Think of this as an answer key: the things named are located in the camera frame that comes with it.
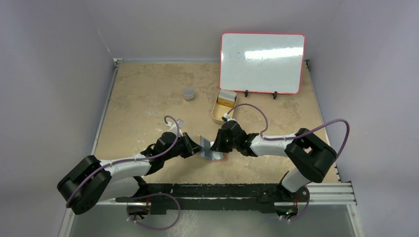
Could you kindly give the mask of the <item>brown leather card holder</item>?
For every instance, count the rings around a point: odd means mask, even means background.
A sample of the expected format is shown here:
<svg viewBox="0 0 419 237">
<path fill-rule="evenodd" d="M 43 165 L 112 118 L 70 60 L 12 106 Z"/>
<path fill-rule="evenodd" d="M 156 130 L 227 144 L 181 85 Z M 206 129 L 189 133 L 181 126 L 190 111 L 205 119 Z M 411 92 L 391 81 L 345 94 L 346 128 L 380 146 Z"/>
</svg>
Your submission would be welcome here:
<svg viewBox="0 0 419 237">
<path fill-rule="evenodd" d="M 212 151 L 211 147 L 214 144 L 214 141 L 200 136 L 201 146 L 203 150 L 201 151 L 201 157 L 207 161 L 216 162 L 216 161 L 226 161 L 228 160 L 227 153 Z"/>
</svg>

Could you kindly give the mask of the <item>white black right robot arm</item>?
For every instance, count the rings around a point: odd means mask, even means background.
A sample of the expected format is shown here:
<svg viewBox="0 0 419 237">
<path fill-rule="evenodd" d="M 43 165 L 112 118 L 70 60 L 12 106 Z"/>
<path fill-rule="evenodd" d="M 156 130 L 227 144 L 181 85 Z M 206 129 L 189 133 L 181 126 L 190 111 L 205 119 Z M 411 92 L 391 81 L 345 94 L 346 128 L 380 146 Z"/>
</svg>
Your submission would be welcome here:
<svg viewBox="0 0 419 237">
<path fill-rule="evenodd" d="M 336 151 L 306 128 L 295 134 L 266 136 L 246 133 L 235 120 L 225 122 L 213 142 L 192 143 L 192 151 L 205 157 L 238 151 L 247 157 L 280 156 L 289 158 L 294 170 L 286 173 L 279 183 L 277 194 L 289 201 L 303 186 L 323 182 L 337 159 Z"/>
</svg>

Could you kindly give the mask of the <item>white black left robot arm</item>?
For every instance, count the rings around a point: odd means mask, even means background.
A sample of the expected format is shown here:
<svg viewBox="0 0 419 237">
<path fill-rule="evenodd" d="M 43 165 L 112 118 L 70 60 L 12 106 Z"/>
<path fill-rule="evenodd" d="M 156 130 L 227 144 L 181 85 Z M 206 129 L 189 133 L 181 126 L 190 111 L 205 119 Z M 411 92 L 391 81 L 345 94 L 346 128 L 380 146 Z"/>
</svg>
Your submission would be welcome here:
<svg viewBox="0 0 419 237">
<path fill-rule="evenodd" d="M 162 169 L 171 158 L 188 158 L 203 149 L 186 132 L 176 135 L 167 131 L 132 157 L 99 160 L 89 155 L 83 158 L 58 182 L 57 189 L 66 201 L 66 208 L 77 215 L 107 199 L 130 197 L 141 202 L 147 197 L 147 188 L 140 184 L 143 176 Z"/>
</svg>

